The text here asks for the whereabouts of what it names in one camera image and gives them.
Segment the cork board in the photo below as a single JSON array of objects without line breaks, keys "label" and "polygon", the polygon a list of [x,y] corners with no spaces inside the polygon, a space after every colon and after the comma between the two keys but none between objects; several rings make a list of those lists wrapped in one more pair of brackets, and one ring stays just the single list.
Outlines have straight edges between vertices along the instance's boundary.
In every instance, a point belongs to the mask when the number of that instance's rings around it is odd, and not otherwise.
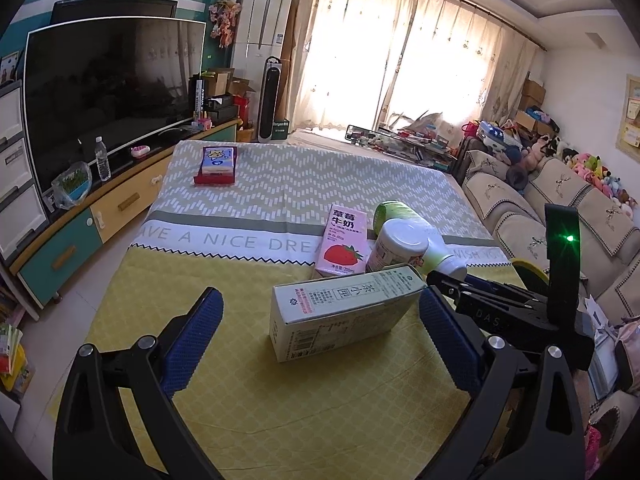
[{"label": "cork board", "polygon": [[640,77],[627,74],[616,148],[640,162]]}]

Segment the strawberry milk carton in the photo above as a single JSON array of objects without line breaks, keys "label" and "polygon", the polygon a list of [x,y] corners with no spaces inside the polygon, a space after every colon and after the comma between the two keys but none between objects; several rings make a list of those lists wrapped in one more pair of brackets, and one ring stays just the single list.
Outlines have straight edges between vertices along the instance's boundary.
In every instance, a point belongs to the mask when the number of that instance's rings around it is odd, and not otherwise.
[{"label": "strawberry milk carton", "polygon": [[359,274],[365,271],[367,253],[367,214],[332,205],[316,258],[316,273],[323,278]]}]

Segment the strawberry image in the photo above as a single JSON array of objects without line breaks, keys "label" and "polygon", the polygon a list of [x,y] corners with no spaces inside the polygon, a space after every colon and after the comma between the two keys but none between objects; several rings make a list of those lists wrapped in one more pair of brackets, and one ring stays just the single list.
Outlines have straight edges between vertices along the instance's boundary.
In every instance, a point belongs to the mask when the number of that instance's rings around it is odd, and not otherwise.
[{"label": "strawberry image", "polygon": [[332,245],[324,253],[324,259],[332,264],[352,266],[362,259],[362,255],[353,246]]}]

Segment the teal drawer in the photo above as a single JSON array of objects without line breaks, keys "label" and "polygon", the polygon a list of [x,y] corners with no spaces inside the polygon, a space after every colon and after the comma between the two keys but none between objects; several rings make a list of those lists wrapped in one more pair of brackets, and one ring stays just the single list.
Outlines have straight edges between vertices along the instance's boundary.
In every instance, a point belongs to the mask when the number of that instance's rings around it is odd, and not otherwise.
[{"label": "teal drawer", "polygon": [[91,210],[82,211],[53,235],[20,269],[20,275],[41,304],[102,245]]},{"label": "teal drawer", "polygon": [[215,140],[216,142],[236,142],[236,124],[227,126],[224,130],[215,132],[202,140]]}]

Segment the cabinet drawer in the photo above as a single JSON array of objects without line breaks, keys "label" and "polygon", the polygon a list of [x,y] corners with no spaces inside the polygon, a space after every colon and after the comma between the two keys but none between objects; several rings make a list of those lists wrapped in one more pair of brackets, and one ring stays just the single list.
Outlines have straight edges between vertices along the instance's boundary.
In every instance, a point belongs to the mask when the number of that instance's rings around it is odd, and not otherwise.
[{"label": "cabinet drawer", "polygon": [[15,89],[0,90],[0,146],[6,140],[22,131],[22,113],[20,111],[20,85],[14,83]]},{"label": "cabinet drawer", "polygon": [[202,140],[215,140],[217,142],[236,142],[236,124],[226,127],[224,130],[215,132]]},{"label": "cabinet drawer", "polygon": [[170,156],[124,181],[91,204],[100,238],[106,242],[158,197]]},{"label": "cabinet drawer", "polygon": [[0,203],[0,254],[6,262],[17,256],[18,246],[24,240],[47,223],[35,185],[32,182],[24,187],[11,201]]},{"label": "cabinet drawer", "polygon": [[24,139],[0,152],[0,203],[12,199],[32,178]]},{"label": "cabinet drawer", "polygon": [[20,276],[44,305],[101,245],[91,212],[86,209],[24,264]]}]

